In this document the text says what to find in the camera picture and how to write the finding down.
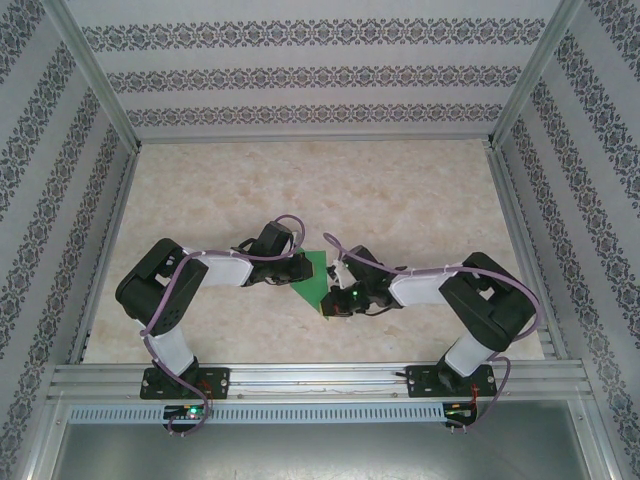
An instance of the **floor surface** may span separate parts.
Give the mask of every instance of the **floor surface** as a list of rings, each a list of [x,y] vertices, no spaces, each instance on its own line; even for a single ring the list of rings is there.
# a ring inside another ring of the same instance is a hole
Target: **floor surface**
[[[479,140],[145,145],[85,362],[149,362],[114,293],[157,240],[228,249],[282,213],[305,221],[304,247],[326,250],[329,263],[325,231],[388,265],[483,251],[519,277]],[[465,330],[446,305],[327,321],[290,287],[265,284],[200,289],[181,325],[207,363],[430,361]],[[508,354],[543,358],[537,335]]]

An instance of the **metal panel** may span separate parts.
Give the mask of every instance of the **metal panel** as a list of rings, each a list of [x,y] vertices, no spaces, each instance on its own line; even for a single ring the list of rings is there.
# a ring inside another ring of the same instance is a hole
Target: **metal panel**
[[[564,402],[501,403],[482,427],[212,425],[171,438],[151,425],[69,425],[53,478],[581,480],[589,478]]]
[[[395,375],[406,363],[218,365],[231,369],[232,403],[439,402],[409,399],[405,380]],[[135,404],[146,365],[61,365],[56,368],[48,402]],[[497,381],[505,367],[494,364]],[[579,360],[513,362],[502,400],[591,398],[591,386]],[[451,400],[464,401],[466,397]]]
[[[77,405],[71,410],[73,425],[159,424],[163,406]],[[425,423],[444,422],[442,403],[358,403],[352,405],[226,405],[213,403],[207,423],[219,425]],[[185,423],[178,419],[175,423]]]

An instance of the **patterned wallpaper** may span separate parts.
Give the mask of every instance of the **patterned wallpaper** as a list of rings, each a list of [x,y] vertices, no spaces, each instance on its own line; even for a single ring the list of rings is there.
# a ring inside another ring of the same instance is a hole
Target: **patterned wallpaper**
[[[39,2],[0,0],[0,479],[75,341],[130,162]]]
[[[640,478],[640,15],[581,7],[503,145],[566,346]]]
[[[489,134],[558,0],[70,0],[142,140]]]

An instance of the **black mounting bracket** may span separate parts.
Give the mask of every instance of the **black mounting bracket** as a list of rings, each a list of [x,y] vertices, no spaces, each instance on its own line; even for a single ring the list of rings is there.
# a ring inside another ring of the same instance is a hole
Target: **black mounting bracket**
[[[408,365],[404,373],[396,375],[407,379],[409,398],[472,397],[473,385],[477,387],[479,397],[493,397],[497,391],[491,365],[480,365],[456,392],[452,392],[440,382],[436,365]]]
[[[231,370],[228,368],[199,367],[191,384],[210,400],[225,400],[229,393]],[[142,400],[198,400],[192,391],[182,388],[159,369],[144,371],[140,387]]]

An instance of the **purple cable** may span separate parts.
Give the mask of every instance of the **purple cable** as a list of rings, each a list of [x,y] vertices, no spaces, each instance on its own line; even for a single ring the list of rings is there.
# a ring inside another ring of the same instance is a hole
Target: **purple cable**
[[[162,295],[162,300],[160,300],[160,303],[158,304],[158,308],[156,308],[156,311],[153,314],[153,317],[151,317],[151,321],[149,322],[147,327],[140,332],[140,336],[145,337],[149,335],[149,333],[151,333],[151,330],[153,330],[153,327],[158,322],[158,319],[160,318],[160,315],[162,314],[164,307],[166,307],[167,302],[169,301],[169,296],[171,296],[171,292],[173,292],[173,289],[176,285],[176,281],[178,280],[178,277],[180,276],[182,269],[184,268],[184,266],[189,260],[205,256],[205,257],[238,257],[238,258],[244,258],[245,260],[260,260],[263,262],[274,262],[276,260],[282,260],[283,258],[287,258],[293,255],[296,252],[296,250],[300,248],[300,246],[302,245],[302,242],[304,242],[306,230],[304,228],[304,223],[302,223],[302,220],[300,220],[295,215],[289,215],[289,214],[280,215],[278,218],[276,218],[275,221],[278,222],[283,218],[290,218],[298,222],[298,224],[300,225],[300,238],[296,240],[296,242],[291,246],[291,249],[289,249],[289,251],[281,255],[277,255],[275,257],[257,257],[255,255],[246,255],[244,253],[233,252],[233,251],[225,252],[223,250],[205,250],[205,251],[193,252],[187,255],[186,257],[184,257],[178,264],[175,272],[173,272],[171,281],[167,284],[167,288],[165,289],[164,294]]]
[[[495,406],[496,402],[498,401],[498,398],[502,394],[502,391],[504,390],[504,387],[507,384],[507,380],[509,380],[509,375],[511,375],[511,360],[509,360],[507,357],[496,357],[492,361],[506,362],[507,370],[504,372],[504,377],[502,377],[502,382],[500,382],[500,386],[498,387],[498,390],[497,390],[496,394],[493,396],[493,398],[489,402],[489,405],[487,405],[487,408],[485,408],[484,413],[482,414],[482,416],[480,416],[471,425],[464,425],[463,423],[458,422],[457,420],[447,419],[447,423],[453,423],[454,425],[457,425],[458,427],[462,427],[464,433],[467,433],[469,430],[473,430],[474,428],[476,428],[478,426],[478,424],[481,421],[483,421],[485,419],[485,417],[487,416],[489,411]]]
[[[160,359],[156,355],[155,350],[153,349],[153,346],[151,345],[151,342],[149,341],[149,337],[144,337],[142,339],[142,341],[144,342],[144,346],[147,347],[147,351],[151,355],[151,358],[153,358],[153,361],[156,363],[156,365],[158,365],[158,368],[160,368],[164,373],[166,373],[174,381],[178,382],[183,387],[191,390],[193,393],[195,393],[196,395],[198,395],[202,399],[203,405],[204,405],[204,414],[202,415],[202,418],[200,419],[200,421],[198,423],[196,423],[193,427],[191,427],[186,432],[180,432],[180,436],[181,437],[186,437],[187,435],[191,435],[192,433],[195,433],[200,428],[202,428],[202,426],[207,421],[207,418],[209,418],[209,415],[211,413],[211,406],[209,405],[209,399],[207,398],[207,396],[204,393],[202,393],[200,390],[198,390],[197,388],[193,387],[192,385],[188,384],[184,380],[182,380],[178,375],[173,373],[169,369],[169,367],[167,367],[164,363],[162,363],[160,361]],[[169,424],[167,425],[167,430],[169,430],[169,435],[173,435],[174,433],[176,433],[175,430],[173,430],[173,428],[172,428],[174,420],[175,420],[175,416],[173,416],[173,417],[171,417],[169,419]]]
[[[296,252],[296,250],[298,250],[298,248],[300,248],[300,246],[302,245],[302,242],[304,242],[304,237],[305,237],[306,230],[305,230],[304,223],[302,222],[302,220],[300,220],[295,215],[290,215],[290,214],[286,213],[284,215],[280,215],[278,218],[275,219],[275,221],[279,222],[280,220],[285,219],[285,218],[290,218],[290,219],[295,220],[296,222],[298,222],[298,224],[300,225],[300,238],[296,239],[296,241],[293,243],[293,245],[291,245],[291,248],[286,253],[283,253],[281,255],[277,255],[275,257],[258,257],[258,256],[255,256],[255,255],[246,255],[244,253],[233,252],[233,251],[225,252],[225,251],[222,251],[222,250],[205,250],[205,251],[193,252],[193,253],[190,253],[187,256],[185,256],[180,261],[178,266],[176,267],[175,272],[173,272],[173,276],[171,277],[171,280],[169,281],[169,283],[167,284],[167,287],[165,288],[164,294],[162,295],[162,299],[160,300],[160,303],[158,304],[158,308],[156,308],[156,311],[154,312],[153,316],[151,317],[151,321],[149,322],[149,324],[147,325],[147,327],[144,330],[140,331],[140,336],[143,339],[144,346],[147,347],[147,350],[148,350],[149,354],[151,355],[151,358],[153,358],[153,361],[156,363],[156,365],[158,365],[158,367],[164,373],[166,373],[169,377],[171,377],[171,379],[176,381],[179,385],[182,385],[183,387],[187,388],[188,390],[191,390],[193,393],[198,395],[202,399],[202,401],[204,402],[203,403],[204,409],[205,409],[204,415],[202,416],[200,421],[197,424],[195,424],[192,428],[190,428],[186,432],[181,432],[180,433],[181,437],[186,437],[187,435],[191,435],[192,433],[195,433],[197,430],[199,430],[204,425],[204,423],[207,421],[207,418],[209,418],[209,414],[211,413],[211,407],[209,406],[209,400],[207,399],[207,397],[206,397],[206,395],[204,393],[202,393],[200,390],[198,390],[194,386],[190,385],[189,383],[185,382],[184,380],[182,380],[178,375],[173,373],[169,369],[169,367],[167,367],[164,363],[162,363],[160,361],[160,359],[158,358],[158,355],[156,354],[156,351],[153,349],[153,346],[151,345],[151,342],[149,341],[148,335],[151,333],[151,330],[153,330],[153,327],[158,322],[158,319],[160,318],[160,315],[162,314],[162,311],[164,310],[164,308],[167,305],[167,302],[169,301],[169,296],[171,295],[171,292],[173,292],[173,289],[175,287],[176,281],[178,280],[178,277],[180,276],[180,273],[182,272],[182,270],[184,269],[184,266],[187,264],[187,262],[189,260],[191,260],[193,258],[198,258],[198,257],[201,257],[201,256],[222,256],[222,257],[244,258],[245,260],[260,260],[260,261],[263,261],[263,262],[274,262],[276,260],[282,260],[283,258],[287,258],[287,257],[290,257],[291,255],[293,255]],[[167,430],[169,430],[169,434],[170,435],[173,435],[174,433],[176,433],[171,428],[171,426],[173,425],[173,421],[174,421],[174,417],[171,417],[171,419],[169,420],[169,424],[167,425]]]
[[[437,268],[424,268],[424,269],[420,269],[420,270],[396,270],[395,268],[390,268],[390,267],[385,267],[384,265],[380,265],[379,263],[375,263],[372,262],[370,260],[367,260],[366,258],[362,258],[354,253],[351,253],[349,250],[347,250],[346,248],[344,248],[342,246],[342,244],[340,243],[340,241],[334,237],[333,235],[331,235],[328,232],[325,232],[323,235],[324,239],[329,242],[330,245],[332,245],[333,247],[337,248],[338,251],[340,252],[340,256],[347,256],[347,257],[351,257],[354,258],[355,260],[357,260],[358,262],[364,263],[365,265],[369,265],[370,267],[374,267],[377,268],[379,270],[382,270],[383,272],[388,272],[388,273],[393,273],[396,275],[437,275],[440,273],[446,273],[446,272],[464,272],[464,273],[475,273],[476,275],[484,275],[486,277],[491,277],[491,278],[495,278],[496,280],[500,280],[501,282],[504,282],[508,285],[511,285],[512,287],[517,288],[518,290],[520,290],[526,297],[527,299],[529,299],[529,301],[532,303],[533,307],[535,308],[535,317],[533,320],[533,324],[527,329],[525,330],[523,333],[517,335],[513,341],[517,342],[518,340],[522,340],[523,338],[531,335],[537,328],[538,325],[540,325],[540,321],[542,319],[542,308],[540,307],[540,302],[538,301],[538,298],[535,296],[535,294],[529,290],[525,285],[523,285],[522,283],[518,282],[517,280],[514,280],[512,278],[509,278],[505,275],[502,275],[500,273],[496,273],[496,272],[492,272],[491,270],[485,270],[483,268],[473,268],[473,267],[437,267]],[[482,415],[481,418],[484,418],[487,416],[487,413],[489,412],[489,410],[491,408],[493,408],[493,405],[498,401],[498,398],[500,397],[500,395],[502,394],[502,390],[504,389],[504,386],[507,383],[507,379],[509,378],[509,374],[511,373],[511,361],[507,358],[507,357],[498,357],[498,352],[493,353],[488,360],[489,361],[493,361],[493,360],[503,360],[505,362],[507,362],[507,371],[505,373],[504,378],[502,379],[502,383],[500,384],[500,387],[498,388],[498,391],[496,392],[496,394],[494,395],[493,399],[491,400],[491,402],[489,403],[489,405],[487,406],[487,409],[485,410],[485,413]]]

